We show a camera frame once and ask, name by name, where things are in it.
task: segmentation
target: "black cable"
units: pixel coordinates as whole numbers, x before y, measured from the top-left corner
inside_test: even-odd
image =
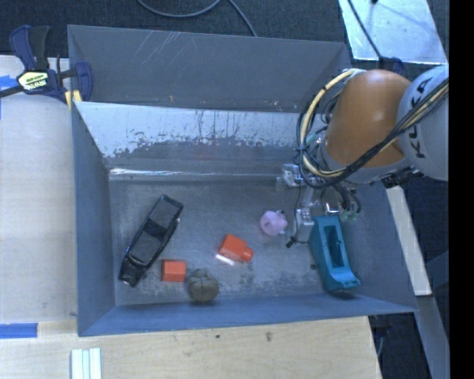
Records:
[[[376,45],[375,45],[374,41],[372,40],[371,36],[369,35],[369,33],[367,32],[367,30],[365,29],[365,26],[363,25],[362,19],[360,18],[360,16],[359,16],[358,13],[356,12],[356,8],[355,8],[355,6],[353,5],[352,0],[348,0],[348,3],[349,3],[349,6],[351,7],[351,10],[352,10],[353,14],[355,14],[355,18],[356,18],[356,20],[358,21],[358,24],[360,24],[360,27],[361,27],[363,33],[365,34],[367,40],[368,40],[369,43],[371,44],[372,49],[374,49],[374,52],[375,52],[376,55],[378,56],[379,61],[382,62],[382,61],[385,59],[385,57],[381,55],[381,53],[379,52],[378,47],[376,47]]]
[[[146,10],[151,11],[152,13],[158,14],[162,17],[167,17],[167,18],[190,18],[190,17],[197,17],[200,16],[204,13],[207,13],[211,9],[213,9],[217,4],[221,2],[221,0],[216,0],[213,2],[210,6],[197,11],[196,13],[188,13],[188,14],[172,14],[172,13],[164,13],[162,11],[159,11],[157,9],[153,9],[151,6],[148,6],[145,4],[142,0],[137,0],[137,2],[143,6]],[[234,9],[237,11],[237,13],[240,15],[240,17],[244,20],[246,23],[247,27],[250,29],[251,33],[253,36],[258,36],[257,33],[255,32],[253,26],[251,25],[250,21],[247,19],[247,17],[244,15],[243,11],[235,4],[233,0],[228,0],[228,2],[234,7]]]
[[[435,96],[443,92],[443,96],[447,94],[447,87],[449,85],[449,78],[447,77],[441,84],[439,84],[436,88],[434,88],[427,96],[425,96],[423,99],[421,99],[418,103],[416,103],[415,108],[412,109],[412,111],[409,111],[396,125],[395,127],[391,130],[391,132],[388,134],[388,136],[378,143],[377,145],[373,146],[369,150],[367,150],[363,155],[361,155],[357,160],[355,160],[353,163],[347,165],[344,169],[344,171],[339,174],[337,177],[332,177],[328,181],[324,180],[322,183],[320,183],[319,186],[313,186],[313,188],[328,188],[329,186],[334,186],[339,182],[344,181],[347,177],[355,173],[357,170],[359,170],[361,167],[363,167],[367,162],[369,162],[373,157],[375,157],[385,146],[387,146],[391,141],[393,141],[395,138],[397,138],[399,135],[402,133],[406,132],[408,129],[412,128],[414,125],[418,124],[419,121],[421,121],[423,118],[425,118],[428,114],[432,112],[433,109],[435,109],[435,102],[439,100],[439,98],[435,99],[433,103],[430,101],[435,98]],[[305,113],[302,113],[299,118],[302,118],[305,115]],[[299,128],[297,129],[297,142],[299,147],[296,149],[299,154],[300,154],[300,174],[303,176],[303,166],[302,166],[302,158],[304,156],[304,153],[307,155],[308,150],[306,147],[306,142],[305,139],[304,141],[299,141]]]

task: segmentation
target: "red block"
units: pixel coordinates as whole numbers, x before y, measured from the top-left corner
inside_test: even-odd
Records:
[[[186,278],[186,262],[180,260],[162,260],[161,280],[168,282],[184,282]]]
[[[218,249],[218,254],[233,261],[249,262],[253,257],[253,250],[247,242],[234,235],[227,234]]]

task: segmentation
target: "black carpet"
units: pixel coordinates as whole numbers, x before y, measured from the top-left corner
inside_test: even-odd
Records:
[[[166,13],[203,10],[216,0],[144,0]],[[446,56],[450,56],[450,0],[427,0]],[[233,0],[257,36],[347,42],[337,0]],[[119,28],[147,28],[252,36],[254,33],[227,0],[196,17],[167,18],[152,13],[136,0],[0,0],[0,54],[10,54],[9,34],[17,27],[49,25],[47,55],[68,57],[68,24]],[[375,62],[355,62],[375,68]],[[427,66],[406,64],[412,79]],[[448,183],[417,178],[403,185],[425,261],[448,250]],[[450,334],[449,288],[435,292],[440,314]],[[384,379],[429,379],[427,361],[413,315],[389,316],[390,327],[380,361]]]

